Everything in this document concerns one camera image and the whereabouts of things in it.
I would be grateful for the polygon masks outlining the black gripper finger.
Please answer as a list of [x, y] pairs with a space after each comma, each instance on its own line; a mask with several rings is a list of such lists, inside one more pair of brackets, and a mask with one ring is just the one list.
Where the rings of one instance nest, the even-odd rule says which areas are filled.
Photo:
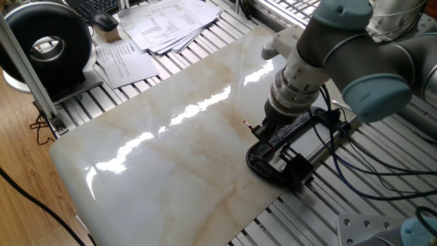
[[257, 125], [251, 132], [259, 141], [267, 142], [270, 139], [268, 125]]
[[285, 127], [278, 128], [273, 134], [271, 134], [268, 143], [275, 148], [279, 148], [285, 135], [284, 130]]

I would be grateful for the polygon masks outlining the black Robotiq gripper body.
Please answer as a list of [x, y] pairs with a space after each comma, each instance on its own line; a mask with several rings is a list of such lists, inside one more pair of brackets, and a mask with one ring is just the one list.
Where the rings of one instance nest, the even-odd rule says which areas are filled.
[[297, 115], [285, 115], [280, 111], [277, 111], [270, 103], [264, 105], [264, 113], [265, 117], [262, 120], [262, 126], [266, 126], [271, 130], [276, 129], [279, 126], [292, 124], [302, 115], [301, 113]]

